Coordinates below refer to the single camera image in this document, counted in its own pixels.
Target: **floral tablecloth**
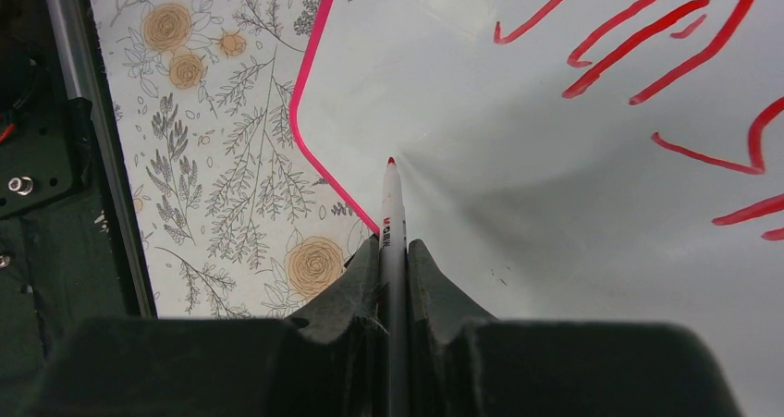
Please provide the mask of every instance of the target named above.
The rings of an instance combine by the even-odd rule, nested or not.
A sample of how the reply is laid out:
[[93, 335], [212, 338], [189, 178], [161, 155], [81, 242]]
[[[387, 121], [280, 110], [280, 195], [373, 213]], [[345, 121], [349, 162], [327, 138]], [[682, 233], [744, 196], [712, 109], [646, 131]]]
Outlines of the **floral tablecloth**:
[[320, 0], [91, 1], [159, 316], [283, 316], [334, 282], [370, 232], [288, 123]]

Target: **white marker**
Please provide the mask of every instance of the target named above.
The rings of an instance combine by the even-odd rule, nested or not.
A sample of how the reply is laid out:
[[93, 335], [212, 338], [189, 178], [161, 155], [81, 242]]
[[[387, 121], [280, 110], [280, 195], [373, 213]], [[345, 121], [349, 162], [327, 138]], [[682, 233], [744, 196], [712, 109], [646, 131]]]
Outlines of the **white marker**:
[[398, 166], [389, 158], [384, 173], [381, 199], [380, 314], [388, 333], [383, 351], [383, 388], [386, 392], [382, 414], [409, 415], [408, 307], [406, 305], [406, 211]]

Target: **rose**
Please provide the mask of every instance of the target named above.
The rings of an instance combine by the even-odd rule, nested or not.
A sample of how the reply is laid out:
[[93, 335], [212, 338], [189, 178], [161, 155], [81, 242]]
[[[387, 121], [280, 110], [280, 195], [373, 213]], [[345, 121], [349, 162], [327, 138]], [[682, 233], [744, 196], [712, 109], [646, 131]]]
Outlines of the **rose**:
[[169, 63], [169, 79], [178, 89], [190, 89], [199, 84], [204, 72], [202, 59], [188, 49], [181, 49], [187, 53], [178, 53]]
[[190, 35], [190, 13], [179, 4], [161, 4], [144, 20], [142, 31], [153, 50], [176, 50]]
[[245, 38], [239, 36], [239, 33], [233, 35], [224, 35], [218, 42], [221, 52], [226, 56], [237, 56], [245, 52]]
[[286, 255], [288, 281], [306, 299], [331, 285], [343, 271], [343, 251], [329, 239], [310, 237]]

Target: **pink edge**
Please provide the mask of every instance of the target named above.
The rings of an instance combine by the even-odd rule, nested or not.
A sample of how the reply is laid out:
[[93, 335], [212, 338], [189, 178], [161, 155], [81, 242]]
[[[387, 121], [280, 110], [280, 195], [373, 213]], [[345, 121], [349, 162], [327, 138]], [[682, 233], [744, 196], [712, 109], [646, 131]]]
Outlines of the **pink edge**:
[[326, 167], [321, 164], [321, 162], [316, 158], [316, 156], [308, 149], [308, 146], [305, 144], [305, 140], [302, 138], [302, 133], [300, 132], [300, 122], [298, 120], [298, 111], [300, 109], [300, 100], [302, 99], [302, 92], [305, 89], [305, 84], [308, 82], [308, 76], [311, 73], [311, 67], [313, 65], [313, 61], [316, 58], [316, 51], [318, 50], [318, 44], [321, 41], [321, 35], [324, 33], [324, 27], [326, 25], [326, 20], [329, 17], [329, 10], [332, 8], [332, 2], [334, 0], [321, 0], [321, 5], [319, 5], [318, 14], [316, 14], [315, 22], [313, 23], [313, 30], [311, 32], [311, 39], [308, 41], [308, 47], [305, 49], [305, 57], [302, 58], [302, 66], [300, 67], [300, 74], [297, 76], [297, 83], [294, 84], [294, 93], [291, 95], [291, 107], [289, 108], [290, 117], [291, 117], [291, 133], [294, 135], [294, 142], [297, 143], [297, 146], [300, 147], [302, 154], [305, 155], [305, 159], [316, 168], [319, 174], [332, 186], [332, 189], [337, 192], [337, 195], [340, 195], [346, 203], [351, 206], [351, 209], [360, 216], [362, 221], [365, 222], [368, 228], [372, 230], [372, 232], [378, 235], [378, 225], [373, 221], [373, 219], [367, 215], [364, 209], [361, 208], [360, 204], [356, 202], [342, 186], [340, 183], [337, 182], [335, 177], [326, 170]]

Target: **orange flower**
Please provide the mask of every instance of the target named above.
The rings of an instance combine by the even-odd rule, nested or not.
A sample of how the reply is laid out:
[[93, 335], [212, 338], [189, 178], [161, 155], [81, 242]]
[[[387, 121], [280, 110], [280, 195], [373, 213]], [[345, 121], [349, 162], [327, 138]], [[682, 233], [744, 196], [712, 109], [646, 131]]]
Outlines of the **orange flower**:
[[310, 237], [286, 255], [288, 281], [306, 299], [331, 285], [343, 271], [343, 251], [329, 239]]
[[237, 56], [245, 52], [245, 38], [242, 38], [239, 32], [233, 35], [224, 32], [223, 38], [218, 40], [218, 45], [226, 56]]
[[161, 4], [144, 20], [142, 33], [153, 50], [176, 50], [190, 35], [190, 13], [179, 4]]
[[204, 72], [202, 59], [188, 49], [186, 53], [175, 55], [169, 64], [169, 79], [178, 89], [190, 89], [199, 84]]

